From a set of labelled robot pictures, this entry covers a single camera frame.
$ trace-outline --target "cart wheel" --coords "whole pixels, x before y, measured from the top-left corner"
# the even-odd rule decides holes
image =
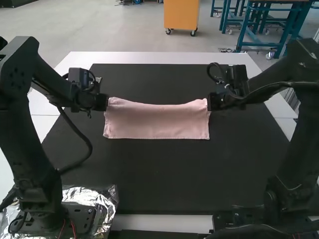
[[[266,54],[266,59],[267,60],[271,60],[273,57],[274,57],[274,52],[273,51],[271,51],[271,52],[268,52],[267,54]]]
[[[170,35],[171,34],[171,30],[169,28],[166,29],[166,34]]]

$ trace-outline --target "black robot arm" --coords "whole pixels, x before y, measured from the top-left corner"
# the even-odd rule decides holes
[[[45,155],[31,120],[27,93],[32,84],[55,106],[73,112],[105,111],[107,96],[87,70],[70,68],[63,79],[38,55],[33,37],[16,37],[0,51],[0,147],[12,169],[21,209],[41,228],[63,221],[59,172]]]
[[[243,233],[276,232],[269,227],[273,225],[280,231],[284,230],[284,234],[291,235],[319,229],[318,222],[305,225],[305,219],[301,223],[296,221],[297,218],[300,220],[319,213],[316,203],[319,176],[318,59],[319,45],[313,39],[303,39],[288,44],[287,57],[251,79],[248,79],[243,65],[220,67],[220,90],[209,95],[212,111],[245,109],[246,105],[262,103],[288,87],[294,88],[301,104],[286,157],[276,175],[268,179],[264,204],[256,208],[233,207],[230,211],[215,212],[215,231],[227,228],[232,231],[231,228],[234,228],[233,233],[236,230]]]

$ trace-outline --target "concrete floor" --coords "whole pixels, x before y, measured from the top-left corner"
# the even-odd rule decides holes
[[[210,17],[211,0],[202,0],[199,30],[176,30],[166,35],[163,4],[114,6],[115,0],[39,0],[18,8],[0,8],[0,35],[12,40],[17,35],[34,36],[40,55],[56,66],[70,51],[171,51],[218,52],[234,48],[239,31],[221,34],[220,18]],[[319,21],[312,26],[319,27]],[[267,38],[278,41],[280,32]],[[250,53],[257,65],[268,68],[265,53]]]

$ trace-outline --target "folded towel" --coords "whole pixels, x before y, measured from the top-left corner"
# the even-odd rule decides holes
[[[135,139],[209,139],[207,99],[149,105],[109,98],[103,136]]]

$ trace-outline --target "table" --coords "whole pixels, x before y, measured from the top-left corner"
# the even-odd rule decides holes
[[[164,52],[71,52],[55,68],[59,74],[64,74],[69,67],[82,67],[89,69],[94,63],[110,64],[245,64],[248,77],[253,77],[261,72],[254,61],[245,53],[164,53]],[[30,113],[36,131],[41,141],[44,140],[55,121],[59,117],[56,108],[36,91],[29,94]],[[277,94],[265,102],[268,110],[275,118],[278,125],[291,139],[296,123],[296,113]],[[0,199],[12,187],[13,180],[10,167],[3,154],[0,154],[0,168],[5,180],[0,182]],[[210,215],[178,216],[178,215],[117,215],[113,229],[135,229],[151,231],[207,233],[212,228]]]

